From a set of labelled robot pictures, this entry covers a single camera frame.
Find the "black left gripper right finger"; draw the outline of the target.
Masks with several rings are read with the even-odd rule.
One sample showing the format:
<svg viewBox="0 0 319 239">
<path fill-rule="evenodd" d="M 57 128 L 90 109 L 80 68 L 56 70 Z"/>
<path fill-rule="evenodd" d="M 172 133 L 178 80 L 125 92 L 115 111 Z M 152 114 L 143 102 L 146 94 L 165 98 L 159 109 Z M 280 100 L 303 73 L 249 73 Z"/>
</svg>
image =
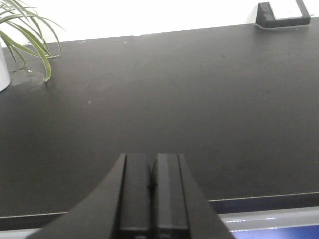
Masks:
<svg viewBox="0 0 319 239">
<path fill-rule="evenodd" d="M 152 183 L 153 238 L 234 238 L 200 190 L 183 154 L 158 154 Z"/>
</svg>

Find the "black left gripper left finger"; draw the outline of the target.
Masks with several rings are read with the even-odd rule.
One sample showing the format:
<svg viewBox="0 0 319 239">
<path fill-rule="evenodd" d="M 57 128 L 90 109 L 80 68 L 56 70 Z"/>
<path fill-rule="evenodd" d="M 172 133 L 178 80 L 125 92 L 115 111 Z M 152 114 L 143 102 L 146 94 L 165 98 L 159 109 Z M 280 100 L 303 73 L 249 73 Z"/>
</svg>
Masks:
<svg viewBox="0 0 319 239">
<path fill-rule="evenodd" d="M 150 169 L 143 154 L 121 154 L 102 182 L 31 239 L 149 239 Z"/>
</svg>

